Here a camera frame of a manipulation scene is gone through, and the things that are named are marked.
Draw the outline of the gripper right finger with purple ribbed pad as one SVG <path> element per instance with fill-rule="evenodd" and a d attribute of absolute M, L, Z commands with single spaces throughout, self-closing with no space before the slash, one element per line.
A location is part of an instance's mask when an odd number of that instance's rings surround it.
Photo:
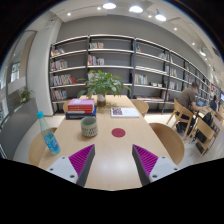
<path fill-rule="evenodd" d="M 137 145 L 132 146 L 132 156 L 143 186 L 179 170 L 178 166 L 168 157 L 158 157 L 152 152 Z"/>

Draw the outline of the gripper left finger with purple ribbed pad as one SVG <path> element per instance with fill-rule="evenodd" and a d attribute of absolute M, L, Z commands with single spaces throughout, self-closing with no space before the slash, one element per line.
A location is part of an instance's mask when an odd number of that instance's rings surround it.
<path fill-rule="evenodd" d="M 47 168 L 47 171 L 84 187 L 94 156 L 95 145 L 92 144 L 69 157 L 61 156 Z"/>

